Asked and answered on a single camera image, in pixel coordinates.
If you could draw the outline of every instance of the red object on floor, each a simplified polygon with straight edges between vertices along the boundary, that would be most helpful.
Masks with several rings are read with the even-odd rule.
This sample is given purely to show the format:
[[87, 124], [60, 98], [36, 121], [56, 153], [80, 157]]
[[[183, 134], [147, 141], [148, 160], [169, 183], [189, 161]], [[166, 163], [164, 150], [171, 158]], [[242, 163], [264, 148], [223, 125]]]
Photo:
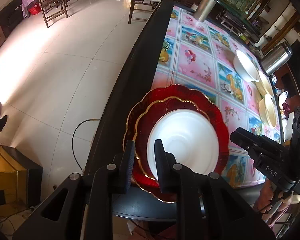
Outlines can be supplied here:
[[36, 14], [40, 13], [41, 8], [39, 6], [39, 3], [35, 3], [35, 5], [29, 9], [29, 12], [31, 15], [36, 15]]

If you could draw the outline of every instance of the pink tablecloth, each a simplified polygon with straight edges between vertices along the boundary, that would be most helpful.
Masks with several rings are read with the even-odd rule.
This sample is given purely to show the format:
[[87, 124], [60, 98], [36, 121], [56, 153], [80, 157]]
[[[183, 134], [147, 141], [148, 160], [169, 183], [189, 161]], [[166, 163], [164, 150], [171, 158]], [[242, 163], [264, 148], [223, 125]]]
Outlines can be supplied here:
[[[188, 11], [175, 6], [152, 88], [178, 83], [200, 90], [219, 107], [229, 134], [241, 126], [280, 143], [278, 116], [273, 130], [261, 122], [258, 109], [261, 95], [257, 87], [242, 80], [234, 69], [237, 49], [245, 52], [255, 67], [261, 69], [256, 57], [226, 31], [209, 21], [200, 23]], [[265, 176], [253, 168], [253, 160], [246, 151], [229, 142], [229, 153], [221, 175], [232, 187], [265, 181]]]

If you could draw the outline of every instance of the white bowl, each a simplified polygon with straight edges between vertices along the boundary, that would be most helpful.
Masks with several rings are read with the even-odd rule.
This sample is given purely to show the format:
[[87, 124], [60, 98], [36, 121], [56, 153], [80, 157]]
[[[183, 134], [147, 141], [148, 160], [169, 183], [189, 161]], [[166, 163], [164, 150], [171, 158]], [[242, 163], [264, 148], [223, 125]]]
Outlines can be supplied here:
[[233, 65], [239, 76], [246, 82], [258, 82], [258, 71], [248, 56], [241, 50], [237, 50], [235, 54]]
[[271, 96], [265, 94], [265, 97], [259, 102], [259, 113], [261, 121], [268, 125], [271, 129], [274, 129], [277, 124], [277, 117], [275, 115], [275, 107], [272, 102]]
[[273, 98], [274, 95], [273, 95], [273, 90], [269, 78], [267, 78], [266, 75], [260, 70], [258, 71], [258, 74], [260, 80], [259, 82], [256, 82], [256, 86], [260, 94], [262, 96], [264, 96], [265, 94], [269, 94], [269, 96]]
[[165, 114], [151, 130], [147, 143], [147, 160], [158, 180], [154, 142], [161, 139], [164, 150], [193, 172], [208, 175], [219, 158], [219, 142], [211, 123], [196, 111], [178, 109]]

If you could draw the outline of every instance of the screw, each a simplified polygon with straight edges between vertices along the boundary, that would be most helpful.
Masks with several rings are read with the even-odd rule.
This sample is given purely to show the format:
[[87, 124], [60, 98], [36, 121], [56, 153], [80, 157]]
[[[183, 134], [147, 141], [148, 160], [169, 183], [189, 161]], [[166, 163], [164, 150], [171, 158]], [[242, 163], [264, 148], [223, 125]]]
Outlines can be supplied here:
[[69, 178], [71, 180], [76, 180], [76, 179], [79, 179], [80, 175], [78, 173], [72, 173], [70, 174]]
[[113, 163], [107, 165], [107, 169], [110, 170], [110, 171], [114, 170], [116, 167], [117, 166]]
[[175, 164], [173, 164], [172, 168], [174, 168], [175, 170], [181, 170], [182, 165], [180, 163], [175, 163]]
[[220, 175], [219, 175], [218, 173], [216, 173], [216, 172], [211, 172], [211, 173], [209, 174], [209, 176], [210, 176], [210, 178], [212, 178], [212, 179], [218, 179], [218, 178], [220, 177]]

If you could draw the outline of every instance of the electrical wire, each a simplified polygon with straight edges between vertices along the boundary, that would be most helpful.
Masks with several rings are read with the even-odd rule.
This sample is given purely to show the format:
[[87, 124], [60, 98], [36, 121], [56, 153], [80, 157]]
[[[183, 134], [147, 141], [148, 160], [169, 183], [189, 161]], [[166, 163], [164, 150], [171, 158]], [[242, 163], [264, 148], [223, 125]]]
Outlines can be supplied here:
[[16, 213], [14, 213], [14, 214], [11, 214], [11, 215], [9, 215], [9, 216], [7, 216], [7, 217], [0, 216], [0, 231], [1, 231], [2, 227], [3, 227], [3, 222], [5, 222], [5, 221], [8, 220], [8, 221], [10, 222], [10, 224], [12, 225], [13, 233], [12, 233], [12, 234], [5, 234], [5, 233], [4, 233], [4, 234], [5, 234], [6, 236], [13, 236], [13, 234], [14, 234], [14, 232], [15, 232], [15, 228], [14, 228], [14, 226], [13, 226], [13, 224], [12, 224], [12, 222], [11, 222], [11, 220], [10, 220], [9, 218], [12, 217], [12, 216], [14, 216], [14, 215], [17, 215], [17, 214], [19, 214], [19, 213], [22, 213], [22, 212], [24, 212], [24, 211], [27, 211], [27, 210], [33, 211], [34, 208], [31, 207], [31, 208], [29, 208], [29, 209], [25, 209], [25, 210], [16, 212]]
[[138, 225], [136, 222], [134, 222], [133, 220], [130, 219], [130, 221], [131, 221], [136, 227], [138, 227], [138, 228], [140, 228], [140, 229], [142, 229], [142, 230], [144, 230], [144, 231], [150, 233], [150, 234], [153, 235], [153, 236], [158, 236], [158, 237], [161, 237], [161, 238], [167, 239], [167, 240], [175, 240], [174, 238], [168, 238], [168, 237], [165, 237], [165, 236], [160, 236], [160, 235], [158, 235], [158, 234], [154, 234], [154, 233], [152, 233], [150, 230], [145, 229], [145, 228], [139, 226], [139, 225]]
[[84, 121], [82, 121], [81, 123], [79, 123], [79, 125], [76, 127], [76, 129], [74, 129], [74, 132], [73, 132], [73, 135], [72, 135], [72, 140], [71, 140], [72, 154], [73, 154], [73, 157], [74, 157], [75, 162], [77, 163], [77, 165], [79, 166], [79, 168], [80, 168], [81, 171], [82, 171], [82, 168], [81, 168], [80, 164], [78, 163], [77, 158], [76, 158], [75, 155], [74, 155], [74, 150], [73, 150], [73, 139], [74, 139], [75, 131], [78, 129], [78, 127], [79, 127], [80, 125], [82, 125], [84, 122], [88, 122], [88, 121], [100, 121], [100, 119], [87, 119], [87, 120], [84, 120]]
[[270, 203], [269, 205], [266, 205], [265, 207], [261, 208], [257, 213], [261, 213], [262, 210], [264, 210], [265, 208], [271, 206], [272, 204]]

